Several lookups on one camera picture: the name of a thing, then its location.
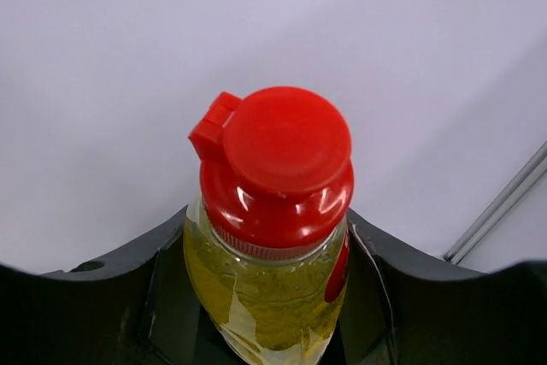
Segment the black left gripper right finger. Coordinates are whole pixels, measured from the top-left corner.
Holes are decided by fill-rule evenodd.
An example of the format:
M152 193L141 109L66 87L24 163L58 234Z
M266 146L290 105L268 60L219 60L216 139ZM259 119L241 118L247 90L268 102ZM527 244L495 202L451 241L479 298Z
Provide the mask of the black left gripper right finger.
M546 264L491 274L429 256L349 212L349 364L543 364Z

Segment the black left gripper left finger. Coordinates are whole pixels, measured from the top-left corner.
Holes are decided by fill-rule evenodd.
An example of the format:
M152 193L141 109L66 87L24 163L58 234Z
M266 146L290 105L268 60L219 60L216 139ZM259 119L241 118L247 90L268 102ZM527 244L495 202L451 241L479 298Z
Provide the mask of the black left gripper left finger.
M200 305L185 269L182 209L78 267L1 267L3 364L190 364Z

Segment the yellow bottle red cap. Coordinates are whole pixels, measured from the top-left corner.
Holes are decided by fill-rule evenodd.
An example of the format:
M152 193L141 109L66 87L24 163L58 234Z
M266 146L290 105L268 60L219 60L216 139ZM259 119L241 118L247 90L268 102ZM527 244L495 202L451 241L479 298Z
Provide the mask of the yellow bottle red cap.
M186 270L210 320L249 364L316 364L348 278L350 130L324 97L280 85L221 93L189 139L199 190Z

